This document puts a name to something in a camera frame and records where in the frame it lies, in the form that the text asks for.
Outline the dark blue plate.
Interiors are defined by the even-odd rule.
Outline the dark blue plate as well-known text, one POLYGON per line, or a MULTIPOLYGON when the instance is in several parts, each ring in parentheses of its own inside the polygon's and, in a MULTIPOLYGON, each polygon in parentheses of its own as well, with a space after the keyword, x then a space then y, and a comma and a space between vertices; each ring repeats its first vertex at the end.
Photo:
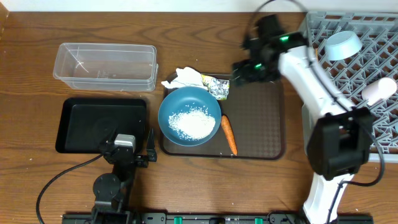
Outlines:
POLYGON ((221 124, 221 109, 216 98, 206 90, 198 87, 183 87, 170 92, 162 101, 158 112, 158 123, 164 136, 181 146, 198 146, 209 141, 218 131, 221 124), (196 141, 180 139, 169 127, 168 118, 178 112, 187 112, 190 108, 203 108, 215 118, 216 124, 209 136, 196 141))

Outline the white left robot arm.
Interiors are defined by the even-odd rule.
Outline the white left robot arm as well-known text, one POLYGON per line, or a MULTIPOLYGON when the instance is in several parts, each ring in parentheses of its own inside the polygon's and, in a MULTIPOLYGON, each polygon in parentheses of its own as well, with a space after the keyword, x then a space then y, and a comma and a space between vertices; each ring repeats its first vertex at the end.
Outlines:
POLYGON ((86 223, 142 223, 142 215, 135 210, 130 211, 129 199, 136 169, 146 168, 149 162, 157 160, 154 130, 149 131, 145 155, 136 150, 133 135, 118 134, 115 130, 99 142, 99 151, 113 165, 113 171, 102 174, 95 180, 95 205, 86 223))

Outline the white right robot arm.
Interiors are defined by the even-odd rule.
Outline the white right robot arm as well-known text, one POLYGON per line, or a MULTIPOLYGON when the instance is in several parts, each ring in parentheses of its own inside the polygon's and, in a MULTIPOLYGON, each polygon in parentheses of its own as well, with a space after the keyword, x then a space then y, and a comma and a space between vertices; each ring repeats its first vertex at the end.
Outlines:
POLYGON ((345 187, 368 162, 373 117, 356 108, 331 82, 301 32, 287 33, 273 14, 250 21, 242 48, 249 58, 233 64, 238 84, 285 77, 310 113, 314 126, 306 154, 314 171, 303 205, 307 223, 330 223, 345 187))

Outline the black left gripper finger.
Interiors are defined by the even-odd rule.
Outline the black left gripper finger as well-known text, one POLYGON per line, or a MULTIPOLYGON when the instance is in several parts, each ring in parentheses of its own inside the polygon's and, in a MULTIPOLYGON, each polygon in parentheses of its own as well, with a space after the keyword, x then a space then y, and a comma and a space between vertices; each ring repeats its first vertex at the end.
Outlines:
POLYGON ((148 160, 150 162, 157 161, 157 152, 155 150, 155 135, 154 135, 153 128, 151 128, 149 131, 149 135, 147 138, 146 152, 147 152, 148 160))
POLYGON ((99 142, 98 149, 100 152, 111 152, 114 149, 114 141, 116 139, 117 129, 110 130, 99 142))

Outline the pink plastic cup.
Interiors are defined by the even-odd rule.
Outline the pink plastic cup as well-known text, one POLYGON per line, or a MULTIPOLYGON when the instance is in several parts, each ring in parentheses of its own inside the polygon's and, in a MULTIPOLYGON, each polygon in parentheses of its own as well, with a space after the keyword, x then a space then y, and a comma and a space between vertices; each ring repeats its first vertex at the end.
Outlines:
POLYGON ((387 100, 397 91, 397 83, 392 78, 381 78, 367 85, 361 96, 367 105, 372 106, 378 101, 387 100))

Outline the light blue small bowl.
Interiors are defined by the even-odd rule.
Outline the light blue small bowl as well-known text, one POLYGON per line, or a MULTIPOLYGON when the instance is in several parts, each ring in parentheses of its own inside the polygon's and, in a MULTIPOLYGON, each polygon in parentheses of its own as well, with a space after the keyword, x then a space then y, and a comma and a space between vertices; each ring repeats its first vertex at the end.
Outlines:
POLYGON ((333 34, 326 40, 325 52, 328 60, 337 61, 353 56, 362 49, 362 42, 353 31, 333 34))

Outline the pile of white rice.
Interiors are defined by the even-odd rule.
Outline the pile of white rice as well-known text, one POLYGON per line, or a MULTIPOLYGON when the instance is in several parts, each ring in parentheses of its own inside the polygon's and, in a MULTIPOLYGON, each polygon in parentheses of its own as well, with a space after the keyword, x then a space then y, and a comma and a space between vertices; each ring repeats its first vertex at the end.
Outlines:
POLYGON ((190 108, 187 112, 170 115, 168 124, 180 139, 196 141, 210 135, 216 120, 203 108, 190 108))

